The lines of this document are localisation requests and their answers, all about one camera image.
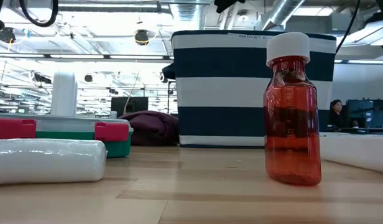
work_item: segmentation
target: red container latch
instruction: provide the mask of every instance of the red container latch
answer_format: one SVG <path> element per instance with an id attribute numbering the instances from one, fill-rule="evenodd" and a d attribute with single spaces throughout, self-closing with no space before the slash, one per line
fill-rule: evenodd
<path id="1" fill-rule="evenodd" d="M 35 138 L 36 135 L 36 120 L 0 118 L 0 139 Z"/>
<path id="2" fill-rule="evenodd" d="M 128 124 L 96 122 L 95 140 L 127 141 L 129 136 Z"/>

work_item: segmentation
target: woman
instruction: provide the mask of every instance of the woman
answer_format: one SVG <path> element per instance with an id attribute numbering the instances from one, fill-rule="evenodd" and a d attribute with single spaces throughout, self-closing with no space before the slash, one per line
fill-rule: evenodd
<path id="1" fill-rule="evenodd" d="M 332 124 L 334 130 L 340 131 L 340 128 L 347 128 L 346 122 L 341 116 L 342 101 L 333 100 L 331 102 L 331 111 L 329 117 L 329 124 Z"/>

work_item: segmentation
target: white container lid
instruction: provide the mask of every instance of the white container lid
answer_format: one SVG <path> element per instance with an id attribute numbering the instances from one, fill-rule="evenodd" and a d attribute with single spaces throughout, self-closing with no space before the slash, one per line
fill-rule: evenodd
<path id="1" fill-rule="evenodd" d="M 129 121 L 125 119 L 98 119 L 11 113 L 0 113 L 0 118 L 37 120 L 37 131 L 94 132 L 96 122 L 128 124 L 129 131 L 134 131 L 133 128 L 131 128 Z"/>
<path id="2" fill-rule="evenodd" d="M 275 58 L 301 56 L 310 61 L 309 37 L 300 32 L 288 32 L 277 35 L 267 41 L 266 65 Z"/>

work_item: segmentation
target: dark hair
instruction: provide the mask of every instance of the dark hair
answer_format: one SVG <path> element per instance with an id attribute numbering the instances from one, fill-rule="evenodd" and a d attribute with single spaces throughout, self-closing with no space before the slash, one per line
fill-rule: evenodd
<path id="1" fill-rule="evenodd" d="M 337 99 L 337 100 L 333 100 L 332 102 L 331 102 L 331 108 L 330 108 L 330 111 L 331 112 L 334 112 L 334 106 L 335 106 L 335 104 L 337 104 L 337 103 L 341 103 L 342 104 L 342 101 L 340 100 L 340 99 Z"/>
<path id="2" fill-rule="evenodd" d="M 342 104 L 342 101 L 341 101 L 340 99 L 333 100 L 333 101 L 331 102 L 331 108 L 332 108 L 333 106 L 335 106 L 335 104 L 337 104 L 337 103 L 341 103 L 341 104 Z"/>

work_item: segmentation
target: white bottle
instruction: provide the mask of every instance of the white bottle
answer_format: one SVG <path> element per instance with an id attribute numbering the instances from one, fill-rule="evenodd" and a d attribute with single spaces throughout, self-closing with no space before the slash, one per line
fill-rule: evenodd
<path id="1" fill-rule="evenodd" d="M 77 109 L 77 80 L 74 72 L 59 70 L 53 77 L 51 115 L 75 116 Z"/>

